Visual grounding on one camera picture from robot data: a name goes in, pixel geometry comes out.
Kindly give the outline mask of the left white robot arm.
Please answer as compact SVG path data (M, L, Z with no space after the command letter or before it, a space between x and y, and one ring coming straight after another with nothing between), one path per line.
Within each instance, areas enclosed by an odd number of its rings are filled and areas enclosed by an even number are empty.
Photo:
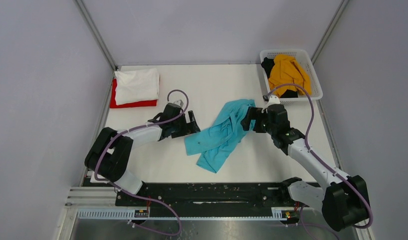
M132 204L142 205L147 193L142 186L144 182L127 169L130 153L142 145L159 142L166 138L178 138L201 130L196 123L193 111L188 111L189 122L179 103L166 104L163 112L148 120L143 127L125 130L123 135L118 131L103 128L85 158L85 167L94 171L105 181L128 192Z

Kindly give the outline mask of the turquoise t-shirt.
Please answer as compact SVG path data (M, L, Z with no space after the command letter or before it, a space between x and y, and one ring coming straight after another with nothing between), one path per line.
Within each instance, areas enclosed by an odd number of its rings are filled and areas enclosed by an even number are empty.
M186 154L199 154L196 165L217 173L247 135L248 131L243 129L241 121L250 107L255 107L255 100L239 99L227 102L211 127L185 138Z

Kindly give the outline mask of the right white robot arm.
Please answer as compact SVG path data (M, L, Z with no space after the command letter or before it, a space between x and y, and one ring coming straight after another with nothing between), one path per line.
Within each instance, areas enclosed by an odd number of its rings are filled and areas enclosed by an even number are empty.
M249 107L241 125L245 131L269 134L273 144L304 167L318 183L314 187L298 178L286 180L286 188L278 193L283 205L291 206L295 202L306 204L322 213L326 223L337 232L371 220L364 179L358 175L350 176L324 162L310 146L307 137L290 126L283 105Z

